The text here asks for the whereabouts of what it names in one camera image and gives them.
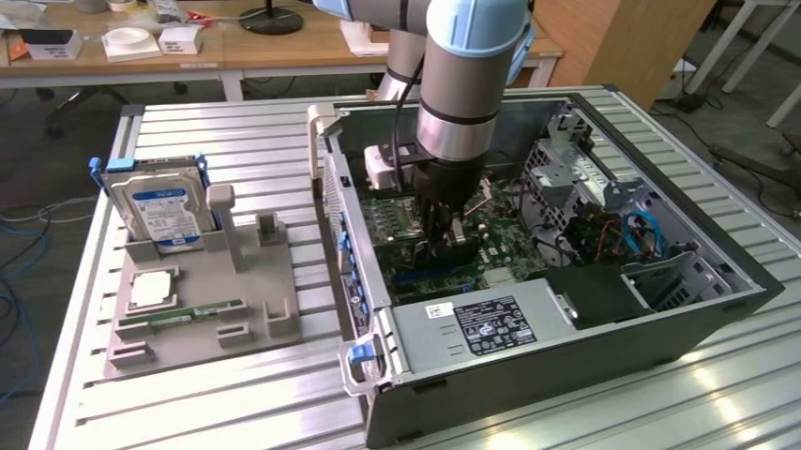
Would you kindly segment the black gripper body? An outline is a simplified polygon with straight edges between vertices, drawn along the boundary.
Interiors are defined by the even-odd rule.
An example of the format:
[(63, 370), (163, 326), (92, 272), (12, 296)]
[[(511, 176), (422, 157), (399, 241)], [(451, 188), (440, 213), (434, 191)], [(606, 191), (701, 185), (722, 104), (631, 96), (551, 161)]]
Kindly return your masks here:
[(416, 163), (411, 182), (420, 210), (446, 207), (462, 211), (478, 190), (484, 164), (484, 157), (466, 161), (435, 158)]

